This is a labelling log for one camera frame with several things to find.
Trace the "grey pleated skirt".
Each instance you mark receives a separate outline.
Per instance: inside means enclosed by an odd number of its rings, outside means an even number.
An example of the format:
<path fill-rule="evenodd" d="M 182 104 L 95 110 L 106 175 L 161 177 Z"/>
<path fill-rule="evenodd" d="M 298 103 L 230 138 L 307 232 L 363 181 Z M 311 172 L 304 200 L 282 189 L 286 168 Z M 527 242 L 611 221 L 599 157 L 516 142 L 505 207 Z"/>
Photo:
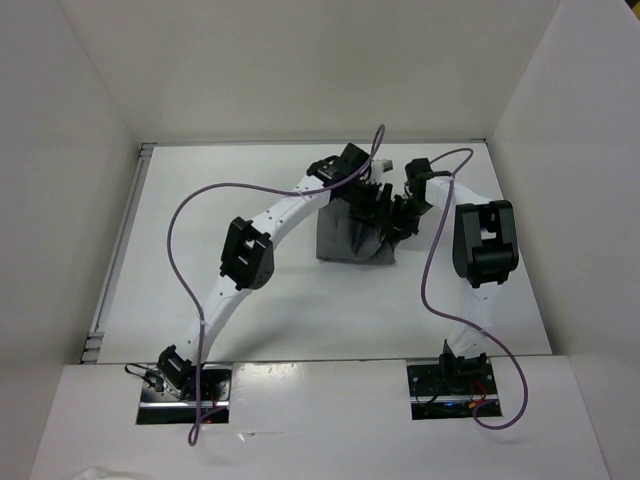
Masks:
<path fill-rule="evenodd" d="M 332 263 L 393 265 L 395 247 L 370 226 L 349 218 L 349 204 L 336 199 L 318 211 L 315 257 Z"/>

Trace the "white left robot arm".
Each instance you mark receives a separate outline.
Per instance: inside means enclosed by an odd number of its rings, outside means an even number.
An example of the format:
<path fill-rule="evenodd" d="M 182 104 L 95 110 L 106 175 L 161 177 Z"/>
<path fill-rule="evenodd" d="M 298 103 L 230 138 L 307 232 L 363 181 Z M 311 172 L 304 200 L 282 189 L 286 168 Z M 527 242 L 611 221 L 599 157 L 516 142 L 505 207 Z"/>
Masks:
<path fill-rule="evenodd" d="M 196 190 L 178 204 L 169 220 L 166 252 L 173 274 L 195 307 L 196 320 L 185 339 L 166 347 L 158 358 L 163 386 L 173 397 L 200 397 L 203 363 L 213 344 L 239 305 L 271 280 L 280 243 L 311 215 L 319 216 L 316 252 L 321 259 L 362 263 L 392 258 L 397 243 L 391 219 L 393 188 L 372 179 L 380 144 L 379 137 L 368 150 L 347 144 L 339 155 L 312 163 L 290 190 L 221 182 Z M 279 199 L 250 219 L 230 222 L 213 291 L 202 301 L 177 265 L 173 237 L 180 215 L 193 200 L 225 188 L 265 192 Z"/>

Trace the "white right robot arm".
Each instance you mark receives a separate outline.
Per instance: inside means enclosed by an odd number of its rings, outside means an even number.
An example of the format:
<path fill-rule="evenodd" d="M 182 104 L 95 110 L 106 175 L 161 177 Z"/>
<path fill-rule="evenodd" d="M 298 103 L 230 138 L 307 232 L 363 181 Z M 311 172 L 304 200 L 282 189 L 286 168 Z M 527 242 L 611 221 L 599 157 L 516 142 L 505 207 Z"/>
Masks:
<path fill-rule="evenodd" d="M 410 195 L 442 211 L 423 270 L 420 293 L 427 311 L 457 326 L 443 345 L 452 358 L 438 369 L 438 380 L 450 393 L 462 392 L 473 381 L 473 370 L 465 361 L 486 354 L 493 304 L 501 286 L 519 264 L 519 248 L 512 204 L 492 200 L 458 183 L 455 174 L 435 171 L 426 158 L 405 166 Z M 454 212 L 451 258 L 455 273 L 466 282 L 466 312 L 443 312 L 427 299 L 427 280 L 435 252 L 450 211 Z"/>

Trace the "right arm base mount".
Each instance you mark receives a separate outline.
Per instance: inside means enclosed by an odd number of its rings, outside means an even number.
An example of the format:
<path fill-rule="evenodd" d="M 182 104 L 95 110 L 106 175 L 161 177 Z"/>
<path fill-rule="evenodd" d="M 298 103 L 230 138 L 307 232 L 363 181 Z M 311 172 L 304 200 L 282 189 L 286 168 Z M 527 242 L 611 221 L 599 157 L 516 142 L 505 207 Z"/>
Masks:
<path fill-rule="evenodd" d="M 492 366 L 485 354 L 406 366 L 411 416 L 414 421 L 502 416 Z"/>

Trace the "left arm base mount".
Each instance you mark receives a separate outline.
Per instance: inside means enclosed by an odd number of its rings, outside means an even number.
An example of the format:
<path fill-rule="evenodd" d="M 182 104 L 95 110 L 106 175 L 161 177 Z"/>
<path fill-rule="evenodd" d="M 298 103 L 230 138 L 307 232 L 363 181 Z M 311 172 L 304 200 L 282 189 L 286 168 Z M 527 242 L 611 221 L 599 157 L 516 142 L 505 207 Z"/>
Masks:
<path fill-rule="evenodd" d="M 176 390 L 162 380 L 151 365 L 127 363 L 124 371 L 141 380 L 136 424 L 192 424 L 196 419 L 196 386 L 192 376 L 182 390 Z M 205 364 L 201 372 L 202 423 L 227 424 L 230 416 L 232 367 Z"/>

